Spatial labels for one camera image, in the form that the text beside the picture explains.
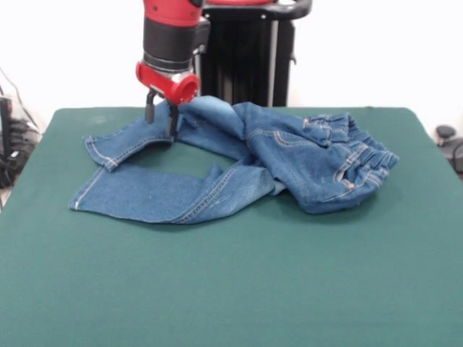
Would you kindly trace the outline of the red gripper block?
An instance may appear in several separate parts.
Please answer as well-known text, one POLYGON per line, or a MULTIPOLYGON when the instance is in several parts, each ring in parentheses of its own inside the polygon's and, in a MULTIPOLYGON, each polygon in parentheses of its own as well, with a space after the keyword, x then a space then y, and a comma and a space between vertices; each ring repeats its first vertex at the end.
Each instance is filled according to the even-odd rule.
POLYGON ((146 122, 148 124, 154 122, 154 98, 158 93, 170 102, 167 134, 170 137, 176 137, 179 119, 178 105, 188 103, 196 96, 200 87, 200 78, 189 72, 174 75, 164 74, 144 62, 137 62, 135 74, 142 85, 151 89, 146 96, 146 122))

